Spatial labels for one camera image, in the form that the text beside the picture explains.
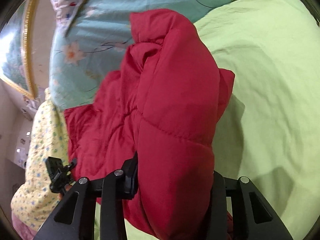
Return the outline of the person's left hand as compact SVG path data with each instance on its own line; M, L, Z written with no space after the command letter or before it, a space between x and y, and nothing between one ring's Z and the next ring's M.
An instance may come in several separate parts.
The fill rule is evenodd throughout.
M59 193L59 199L62 199L71 188L72 188L72 185L66 184Z

